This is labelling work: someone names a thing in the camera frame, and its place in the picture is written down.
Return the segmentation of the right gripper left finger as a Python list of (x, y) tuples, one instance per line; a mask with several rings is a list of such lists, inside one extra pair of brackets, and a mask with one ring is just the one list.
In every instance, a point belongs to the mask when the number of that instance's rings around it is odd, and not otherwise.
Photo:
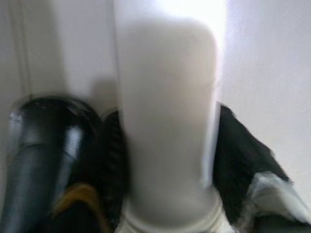
[(115, 233), (128, 189), (127, 148), (118, 111), (104, 119), (99, 136), (74, 167), (66, 190), (79, 183), (96, 189), (105, 220), (78, 201), (57, 216), (51, 214), (48, 233)]

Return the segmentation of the yellow rubber band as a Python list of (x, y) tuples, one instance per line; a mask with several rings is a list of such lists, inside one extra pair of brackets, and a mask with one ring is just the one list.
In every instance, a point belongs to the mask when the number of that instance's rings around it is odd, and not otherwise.
[(53, 207), (52, 215), (57, 216), (61, 214), (78, 201), (86, 204), (98, 219), (105, 220), (104, 209), (102, 208), (98, 192), (93, 186), (85, 183), (79, 183), (68, 188)]

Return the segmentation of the white plastic table leg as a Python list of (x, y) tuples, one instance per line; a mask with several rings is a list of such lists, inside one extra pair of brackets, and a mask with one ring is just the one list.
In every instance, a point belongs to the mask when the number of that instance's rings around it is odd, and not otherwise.
[(226, 0), (113, 0), (113, 10), (130, 163), (121, 233), (220, 233)]

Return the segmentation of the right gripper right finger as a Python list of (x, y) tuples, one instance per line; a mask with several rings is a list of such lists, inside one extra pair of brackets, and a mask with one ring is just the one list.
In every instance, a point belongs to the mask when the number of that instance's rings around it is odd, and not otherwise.
[(311, 233), (311, 210), (293, 181), (273, 152), (224, 105), (220, 107), (213, 183), (236, 233)]

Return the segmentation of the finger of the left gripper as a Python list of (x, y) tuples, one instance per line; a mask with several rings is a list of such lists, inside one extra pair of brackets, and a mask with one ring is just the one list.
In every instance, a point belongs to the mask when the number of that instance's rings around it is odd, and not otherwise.
[(0, 233), (37, 233), (100, 124), (88, 104), (70, 97), (37, 97), (14, 109)]

